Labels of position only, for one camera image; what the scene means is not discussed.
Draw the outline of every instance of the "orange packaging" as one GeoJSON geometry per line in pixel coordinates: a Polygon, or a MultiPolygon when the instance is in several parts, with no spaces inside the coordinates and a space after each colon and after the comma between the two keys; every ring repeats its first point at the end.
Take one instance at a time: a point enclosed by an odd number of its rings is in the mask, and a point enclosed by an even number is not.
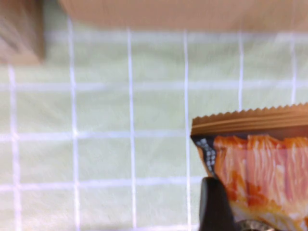
{"type": "Polygon", "coordinates": [[[308,104],[195,118],[191,138],[235,221],[308,231],[308,104]]]}

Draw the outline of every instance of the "cutting mat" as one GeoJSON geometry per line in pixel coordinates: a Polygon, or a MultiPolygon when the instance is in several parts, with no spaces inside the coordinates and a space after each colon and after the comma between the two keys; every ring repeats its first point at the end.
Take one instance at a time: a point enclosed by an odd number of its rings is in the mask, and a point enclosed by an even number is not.
{"type": "Polygon", "coordinates": [[[305,34],[102,31],[44,8],[45,64],[0,67],[0,230],[196,230],[192,118],[308,101],[305,34]]]}

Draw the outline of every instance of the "brown cardboard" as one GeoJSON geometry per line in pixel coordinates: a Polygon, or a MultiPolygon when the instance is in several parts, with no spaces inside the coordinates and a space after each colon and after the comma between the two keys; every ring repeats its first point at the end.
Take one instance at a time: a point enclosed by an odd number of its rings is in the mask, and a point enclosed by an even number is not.
{"type": "Polygon", "coordinates": [[[0,0],[0,63],[39,64],[43,34],[41,0],[0,0]]]}
{"type": "Polygon", "coordinates": [[[105,28],[217,32],[308,30],[307,0],[59,0],[74,19],[105,28]]]}
{"type": "Polygon", "coordinates": [[[308,125],[308,103],[197,117],[192,136],[308,125]]]}

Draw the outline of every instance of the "food package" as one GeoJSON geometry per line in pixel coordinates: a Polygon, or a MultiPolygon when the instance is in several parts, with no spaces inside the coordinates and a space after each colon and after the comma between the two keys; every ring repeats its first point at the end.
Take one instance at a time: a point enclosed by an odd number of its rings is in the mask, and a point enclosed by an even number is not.
{"type": "Polygon", "coordinates": [[[308,231],[308,104],[198,117],[191,138],[236,222],[308,231]]]}

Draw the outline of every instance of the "tan packaging top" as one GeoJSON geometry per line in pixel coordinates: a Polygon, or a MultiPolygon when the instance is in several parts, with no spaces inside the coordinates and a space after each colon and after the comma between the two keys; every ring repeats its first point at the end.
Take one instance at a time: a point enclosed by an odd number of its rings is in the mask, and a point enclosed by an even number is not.
{"type": "Polygon", "coordinates": [[[197,117],[192,124],[192,136],[307,126],[308,103],[197,117]]]}

